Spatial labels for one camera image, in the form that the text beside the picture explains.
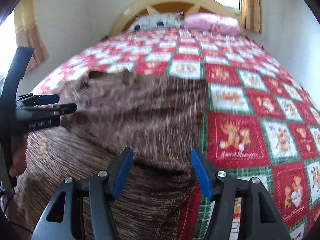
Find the person's left hand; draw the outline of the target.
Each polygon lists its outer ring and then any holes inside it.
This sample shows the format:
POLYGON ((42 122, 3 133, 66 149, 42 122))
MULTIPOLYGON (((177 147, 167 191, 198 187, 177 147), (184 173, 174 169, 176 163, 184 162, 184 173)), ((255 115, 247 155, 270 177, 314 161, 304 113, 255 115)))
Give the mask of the person's left hand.
POLYGON ((26 150, 28 146, 28 133, 21 136, 16 151, 12 155, 12 165, 9 174, 12 178, 19 176, 27 169, 26 150))

